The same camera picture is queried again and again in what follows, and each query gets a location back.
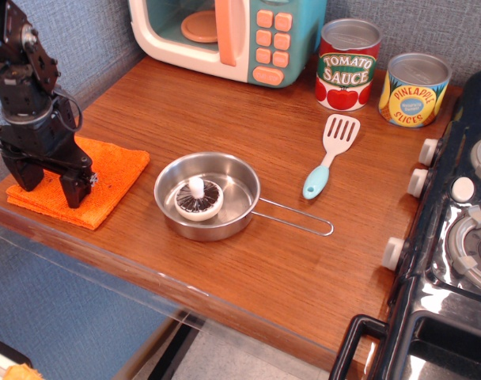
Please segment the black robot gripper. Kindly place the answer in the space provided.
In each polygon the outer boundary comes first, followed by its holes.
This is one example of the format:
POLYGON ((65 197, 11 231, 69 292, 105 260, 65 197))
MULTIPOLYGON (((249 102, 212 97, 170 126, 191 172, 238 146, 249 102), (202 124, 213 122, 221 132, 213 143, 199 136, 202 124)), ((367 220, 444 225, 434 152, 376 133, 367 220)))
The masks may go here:
POLYGON ((83 119, 72 111, 75 100, 56 97, 39 116, 13 116, 0 125, 2 160, 16 182, 30 192, 43 180, 44 171, 62 175, 67 204, 76 209, 97 182, 92 158, 75 142, 83 119))

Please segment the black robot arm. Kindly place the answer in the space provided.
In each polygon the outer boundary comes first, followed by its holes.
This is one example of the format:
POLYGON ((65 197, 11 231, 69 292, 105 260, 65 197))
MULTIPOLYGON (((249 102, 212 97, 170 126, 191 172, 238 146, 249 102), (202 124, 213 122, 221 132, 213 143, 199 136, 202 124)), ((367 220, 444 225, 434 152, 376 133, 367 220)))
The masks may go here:
POLYGON ((97 175, 92 158, 75 141, 83 114, 78 102, 58 85, 57 65, 25 13, 11 1, 0 1, 2 159, 27 192, 46 172, 59 175, 68 206, 77 208, 97 175))

